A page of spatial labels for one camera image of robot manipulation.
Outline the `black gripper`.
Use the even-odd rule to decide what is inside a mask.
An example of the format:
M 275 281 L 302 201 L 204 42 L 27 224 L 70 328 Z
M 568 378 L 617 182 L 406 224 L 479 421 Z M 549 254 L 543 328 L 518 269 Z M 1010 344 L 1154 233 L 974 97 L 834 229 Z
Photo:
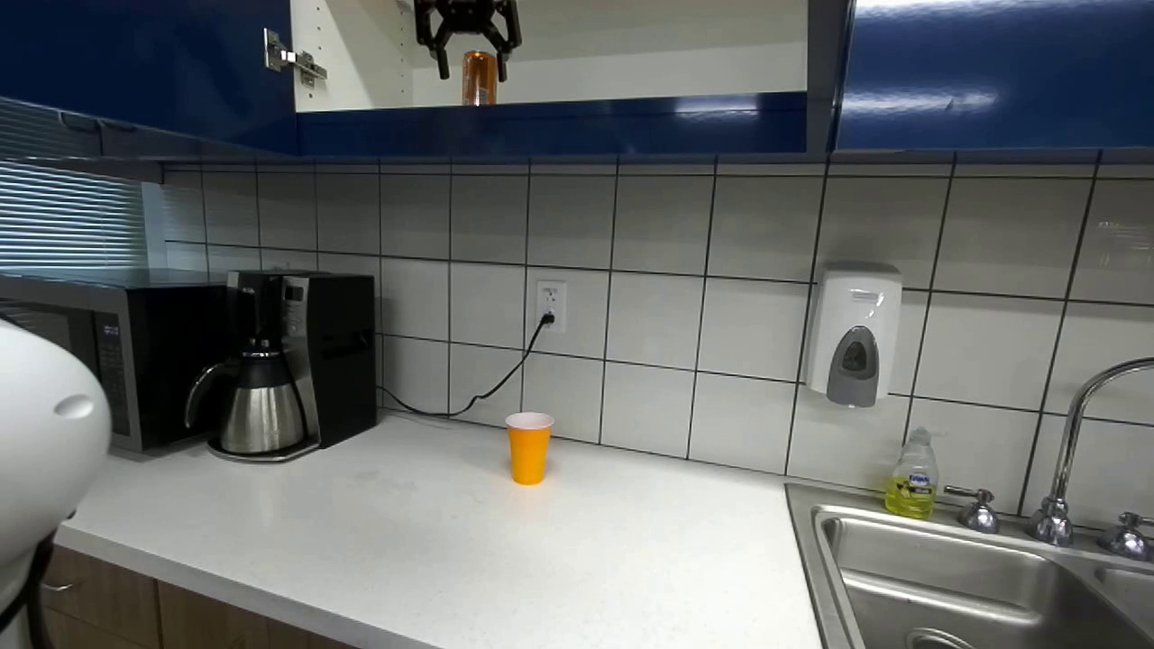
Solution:
M 452 79 L 447 40 L 453 32 L 489 40 L 498 82 L 508 79 L 508 55 L 524 42 L 514 0 L 414 0 L 414 34 L 430 48 L 441 79 Z

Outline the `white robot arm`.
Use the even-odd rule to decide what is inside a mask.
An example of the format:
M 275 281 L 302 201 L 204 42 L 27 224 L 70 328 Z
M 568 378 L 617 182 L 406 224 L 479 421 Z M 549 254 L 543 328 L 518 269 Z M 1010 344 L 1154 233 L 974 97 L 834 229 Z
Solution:
M 476 152 L 501 112 L 357 108 L 300 116 L 262 68 L 262 26 L 289 0 L 0 0 L 0 97 L 32 120 L 79 112 L 289 155 L 447 158 Z M 0 325 L 0 649 L 39 649 L 39 575 L 57 526 L 108 453 L 113 409 L 64 344 Z

